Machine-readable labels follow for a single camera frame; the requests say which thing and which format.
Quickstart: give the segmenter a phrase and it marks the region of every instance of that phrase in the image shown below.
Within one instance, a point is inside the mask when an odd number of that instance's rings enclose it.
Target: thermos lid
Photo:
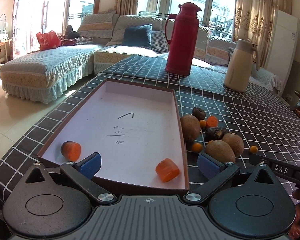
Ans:
[[[245,52],[248,52],[250,54],[253,54],[252,50],[252,43],[245,40],[238,40],[236,49],[243,50]]]
[[[186,2],[181,6],[180,13],[185,13],[197,17],[197,12],[202,11],[199,6],[194,3]]]

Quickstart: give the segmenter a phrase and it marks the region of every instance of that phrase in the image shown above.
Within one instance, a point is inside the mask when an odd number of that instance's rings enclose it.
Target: sunlight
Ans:
[[[69,97],[70,95],[72,95],[76,90],[71,90],[68,93],[66,93],[66,97]]]

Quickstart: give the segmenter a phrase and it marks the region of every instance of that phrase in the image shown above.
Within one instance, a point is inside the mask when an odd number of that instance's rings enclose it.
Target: thermos handle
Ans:
[[[174,19],[175,20],[176,17],[177,17],[176,14],[173,14],[173,13],[169,14],[167,22],[166,22],[166,26],[164,27],[164,35],[166,35],[166,40],[167,40],[167,43],[169,45],[171,44],[171,41],[172,41],[173,31],[174,31],[174,25],[173,25],[172,34],[171,34],[171,40],[168,40],[168,38],[167,38],[167,24],[168,24],[169,19]]]
[[[258,50],[255,47],[252,47],[252,50],[256,52],[256,56],[257,56],[257,64],[256,64],[256,70],[260,70],[260,60],[259,60],[259,53]]]

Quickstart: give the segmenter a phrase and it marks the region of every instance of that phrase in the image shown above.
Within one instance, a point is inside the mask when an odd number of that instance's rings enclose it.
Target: metal screw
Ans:
[[[186,199],[189,201],[199,201],[201,199],[201,196],[197,193],[190,193],[186,195]]]
[[[98,199],[104,202],[113,200],[114,196],[110,193],[103,193],[98,196]]]

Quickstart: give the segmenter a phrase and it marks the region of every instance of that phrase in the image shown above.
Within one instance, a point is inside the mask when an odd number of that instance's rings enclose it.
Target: fingernail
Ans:
[[[300,232],[299,232],[299,230],[297,230],[297,229],[294,230],[293,233],[292,233],[292,235],[293,235],[294,238],[299,238],[299,237],[300,237]]]

